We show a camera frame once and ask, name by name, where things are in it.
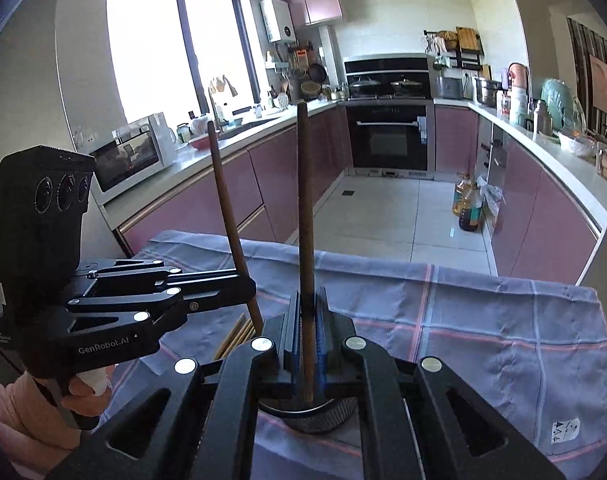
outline window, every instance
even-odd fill
[[[168,126],[210,111],[208,86],[225,75],[232,110],[259,101],[240,0],[106,0],[117,88],[130,123],[164,112]]]

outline pink sleeve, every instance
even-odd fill
[[[80,434],[66,426],[28,373],[0,385],[0,447],[11,462],[45,474],[79,445]]]

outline microwave oven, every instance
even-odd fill
[[[91,190],[97,203],[103,205],[171,166],[176,142],[163,113],[121,126],[108,136],[88,139],[82,151],[96,162]]]

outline metal mesh cup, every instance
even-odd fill
[[[357,407],[356,397],[330,399],[314,408],[301,409],[298,399],[262,400],[260,410],[268,415],[278,416],[293,430],[317,434],[336,430],[346,422]]]

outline sink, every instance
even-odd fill
[[[232,137],[242,134],[246,130],[250,130],[251,128],[256,128],[257,126],[261,126],[261,124],[269,123],[270,121],[274,121],[275,119],[278,119],[278,118],[275,117],[272,119],[263,119],[261,121],[252,121],[251,123],[242,124],[241,126],[237,126],[236,128],[233,128],[232,130],[228,130],[228,131],[220,134],[219,140],[232,139]]]

